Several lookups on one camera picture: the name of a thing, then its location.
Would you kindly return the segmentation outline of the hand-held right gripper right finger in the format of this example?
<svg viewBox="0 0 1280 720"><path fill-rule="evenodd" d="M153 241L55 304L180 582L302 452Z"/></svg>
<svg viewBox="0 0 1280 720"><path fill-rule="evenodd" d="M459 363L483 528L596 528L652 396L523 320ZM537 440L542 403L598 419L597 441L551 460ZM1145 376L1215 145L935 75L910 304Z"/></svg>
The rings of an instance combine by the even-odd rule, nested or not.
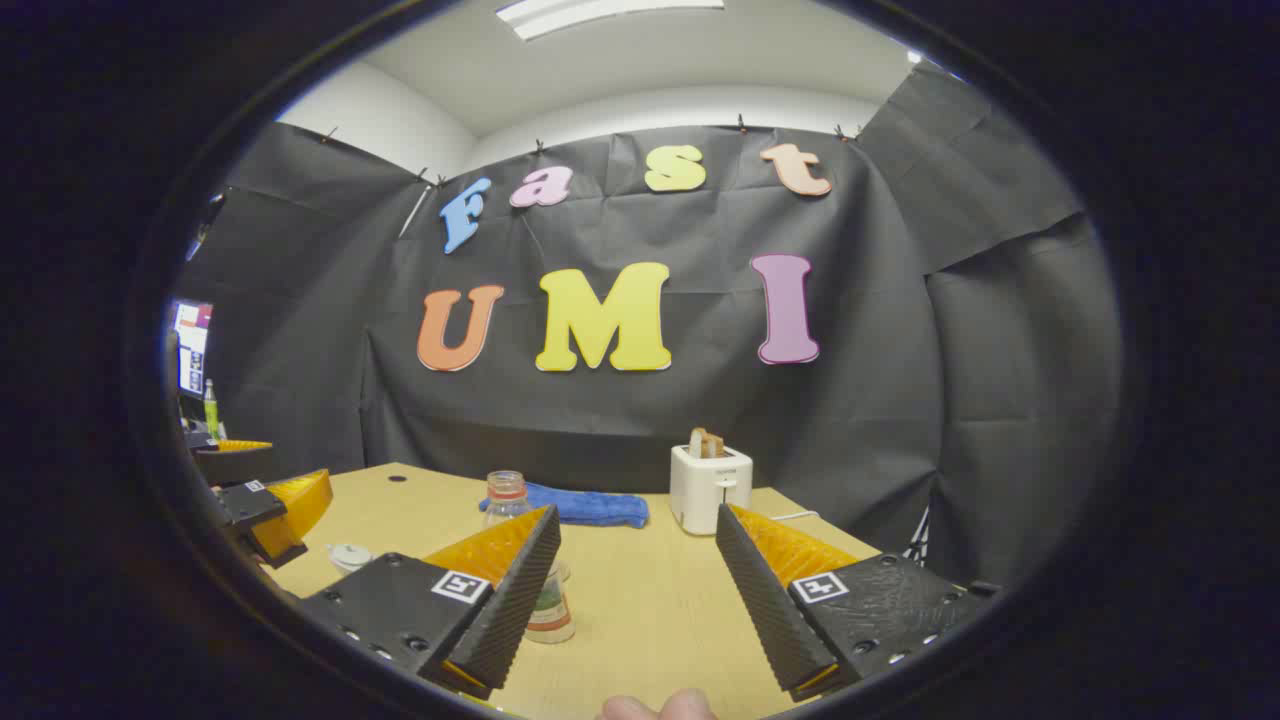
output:
<svg viewBox="0 0 1280 720"><path fill-rule="evenodd" d="M901 553L868 559L723 503L716 543L780 688L800 702L888 671L1000 591L957 585Z"/></svg>

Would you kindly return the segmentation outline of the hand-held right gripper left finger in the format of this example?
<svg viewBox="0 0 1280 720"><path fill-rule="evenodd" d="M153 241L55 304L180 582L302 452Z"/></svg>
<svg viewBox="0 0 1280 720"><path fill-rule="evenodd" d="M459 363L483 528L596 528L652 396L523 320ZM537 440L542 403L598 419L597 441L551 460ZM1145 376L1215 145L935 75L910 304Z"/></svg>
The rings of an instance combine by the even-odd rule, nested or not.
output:
<svg viewBox="0 0 1280 720"><path fill-rule="evenodd" d="M383 553L300 609L378 662L488 700L506 684L559 546L549 505L425 559Z"/></svg>

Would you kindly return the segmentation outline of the clear plastic water bottle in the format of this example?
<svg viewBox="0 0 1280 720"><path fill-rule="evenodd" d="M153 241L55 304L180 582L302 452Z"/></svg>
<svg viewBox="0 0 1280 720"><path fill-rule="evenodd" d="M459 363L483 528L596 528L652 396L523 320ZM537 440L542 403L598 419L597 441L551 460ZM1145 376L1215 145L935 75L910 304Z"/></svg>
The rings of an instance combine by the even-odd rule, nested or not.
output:
<svg viewBox="0 0 1280 720"><path fill-rule="evenodd" d="M483 528L499 525L532 510L529 488L520 471L497 470L486 475ZM564 594L567 577L564 564L556 556L526 625L527 639L541 644L558 644L575 635L576 625Z"/></svg>

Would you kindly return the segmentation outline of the blue towel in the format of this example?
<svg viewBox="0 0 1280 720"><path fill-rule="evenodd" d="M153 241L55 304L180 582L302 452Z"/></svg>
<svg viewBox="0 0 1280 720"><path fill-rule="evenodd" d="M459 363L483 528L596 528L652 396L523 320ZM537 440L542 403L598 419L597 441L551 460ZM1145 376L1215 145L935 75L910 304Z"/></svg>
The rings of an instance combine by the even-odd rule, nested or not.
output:
<svg viewBox="0 0 1280 720"><path fill-rule="evenodd" d="M635 495L554 489L535 483L527 483L526 492L535 509L557 506L563 524L641 529L650 518L646 501Z"/></svg>

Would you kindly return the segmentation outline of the computer monitor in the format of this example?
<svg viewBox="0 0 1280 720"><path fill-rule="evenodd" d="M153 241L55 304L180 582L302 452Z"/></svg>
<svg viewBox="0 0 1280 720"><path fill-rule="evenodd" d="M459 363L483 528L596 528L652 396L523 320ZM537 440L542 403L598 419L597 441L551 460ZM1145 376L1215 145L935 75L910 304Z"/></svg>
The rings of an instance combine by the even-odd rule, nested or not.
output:
<svg viewBox="0 0 1280 720"><path fill-rule="evenodd" d="M177 334L177 384L189 397L206 389L207 350L214 304L191 299L172 301L172 327Z"/></svg>

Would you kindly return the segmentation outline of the white toaster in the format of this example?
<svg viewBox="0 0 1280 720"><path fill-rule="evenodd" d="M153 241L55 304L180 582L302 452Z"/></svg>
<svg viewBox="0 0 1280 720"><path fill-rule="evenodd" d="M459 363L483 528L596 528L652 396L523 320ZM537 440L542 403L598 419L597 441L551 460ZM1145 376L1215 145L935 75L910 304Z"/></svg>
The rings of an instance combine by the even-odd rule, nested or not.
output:
<svg viewBox="0 0 1280 720"><path fill-rule="evenodd" d="M727 448L723 457L694 457L686 445L671 448L669 509L690 536L716 533L719 506L751 507L754 461Z"/></svg>

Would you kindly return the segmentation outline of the black backdrop cloth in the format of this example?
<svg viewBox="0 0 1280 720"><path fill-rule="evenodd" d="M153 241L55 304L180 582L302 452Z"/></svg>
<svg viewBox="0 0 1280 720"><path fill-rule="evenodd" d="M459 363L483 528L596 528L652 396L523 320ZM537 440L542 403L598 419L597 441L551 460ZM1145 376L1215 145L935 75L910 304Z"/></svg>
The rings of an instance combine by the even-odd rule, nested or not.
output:
<svg viewBox="0 0 1280 720"><path fill-rule="evenodd" d="M662 492L701 425L960 583L1064 547L1126 359L1092 219L1006 113L931 65L852 141L645 129L438 191L275 123L175 292L212 305L224 420L284 471Z"/></svg>

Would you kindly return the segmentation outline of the ceiling light panel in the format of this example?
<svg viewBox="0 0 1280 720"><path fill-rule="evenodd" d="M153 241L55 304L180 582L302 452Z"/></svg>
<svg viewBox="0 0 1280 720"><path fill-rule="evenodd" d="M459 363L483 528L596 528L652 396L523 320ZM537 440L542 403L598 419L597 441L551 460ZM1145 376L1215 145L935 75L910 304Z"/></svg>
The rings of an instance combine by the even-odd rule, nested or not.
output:
<svg viewBox="0 0 1280 720"><path fill-rule="evenodd" d="M522 41L621 15L649 12L724 10L724 0L518 0L495 10Z"/></svg>

